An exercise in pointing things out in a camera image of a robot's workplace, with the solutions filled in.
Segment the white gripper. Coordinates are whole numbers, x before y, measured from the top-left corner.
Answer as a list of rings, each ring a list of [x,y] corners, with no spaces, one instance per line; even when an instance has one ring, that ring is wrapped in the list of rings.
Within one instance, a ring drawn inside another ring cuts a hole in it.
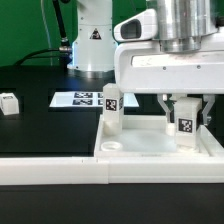
[[[158,94],[168,123],[174,105],[168,94],[203,94],[201,123],[208,126],[214,94],[224,94],[224,50],[165,54],[157,43],[121,44],[115,51],[115,80],[122,92]]]

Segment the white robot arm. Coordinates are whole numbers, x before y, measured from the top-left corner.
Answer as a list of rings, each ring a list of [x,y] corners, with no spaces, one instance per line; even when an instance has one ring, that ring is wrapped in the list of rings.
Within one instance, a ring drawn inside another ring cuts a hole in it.
[[[216,0],[145,0],[146,9],[114,26],[112,0],[77,0],[70,70],[115,72],[123,92],[201,94],[203,123],[224,93],[224,18]]]

